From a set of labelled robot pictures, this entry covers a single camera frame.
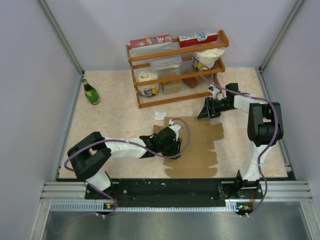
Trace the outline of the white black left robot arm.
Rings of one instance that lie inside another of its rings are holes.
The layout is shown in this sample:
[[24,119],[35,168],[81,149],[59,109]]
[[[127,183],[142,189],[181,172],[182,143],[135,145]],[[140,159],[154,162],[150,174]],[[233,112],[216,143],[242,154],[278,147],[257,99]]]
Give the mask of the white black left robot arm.
[[102,170],[110,159],[133,157],[137,159],[163,158],[177,159],[180,156],[182,127],[172,124],[158,133],[141,135],[132,139],[111,139],[103,137],[99,131],[92,132],[67,152],[75,176],[96,188],[102,198],[109,198],[114,191],[111,179]]

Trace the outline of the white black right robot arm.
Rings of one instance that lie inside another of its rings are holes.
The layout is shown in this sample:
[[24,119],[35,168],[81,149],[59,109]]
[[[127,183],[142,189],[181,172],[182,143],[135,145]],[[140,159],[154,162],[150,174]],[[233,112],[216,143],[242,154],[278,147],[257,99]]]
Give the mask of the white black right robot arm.
[[197,119],[213,119],[221,116],[222,112],[241,110],[248,116],[247,136],[250,140],[248,155],[238,170],[233,192],[239,198],[245,198],[257,188],[262,174],[262,165],[270,149],[284,135],[281,105],[266,99],[241,93],[237,83],[227,84],[224,88],[226,95],[219,99],[220,89],[210,85],[204,106]]

